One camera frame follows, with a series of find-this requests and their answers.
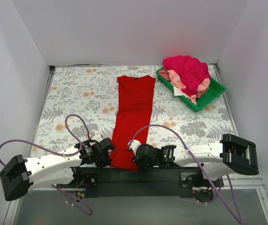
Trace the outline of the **red t shirt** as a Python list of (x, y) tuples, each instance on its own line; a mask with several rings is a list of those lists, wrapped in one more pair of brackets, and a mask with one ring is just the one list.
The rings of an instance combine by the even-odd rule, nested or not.
[(142, 127), (150, 124), (153, 110), (155, 78), (120, 76), (118, 81), (118, 113), (112, 141), (115, 150), (110, 153), (111, 167), (137, 171), (132, 161), (133, 152), (128, 151), (128, 143)]

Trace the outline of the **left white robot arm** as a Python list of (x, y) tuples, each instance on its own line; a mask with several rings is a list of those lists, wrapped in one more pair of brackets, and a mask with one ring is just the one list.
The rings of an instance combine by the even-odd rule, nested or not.
[(64, 151), (41, 157), (17, 155), (4, 166), (0, 180), (6, 201), (23, 197), (29, 191), (51, 185), (68, 188), (96, 186), (98, 176), (83, 172), (82, 165), (109, 166), (109, 153), (115, 150), (110, 138), (96, 137)]

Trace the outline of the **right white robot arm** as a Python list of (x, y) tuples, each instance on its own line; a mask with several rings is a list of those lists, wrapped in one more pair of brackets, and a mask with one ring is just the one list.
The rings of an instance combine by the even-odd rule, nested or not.
[(259, 174), (256, 144), (241, 137), (224, 134), (216, 142), (192, 146), (186, 150), (183, 146), (168, 145), (160, 149), (138, 140), (129, 142), (129, 149), (134, 153), (133, 162), (141, 172), (153, 168), (185, 167), (194, 164), (194, 175), (185, 178), (185, 183), (194, 187), (209, 186), (220, 177), (237, 173), (253, 176)]

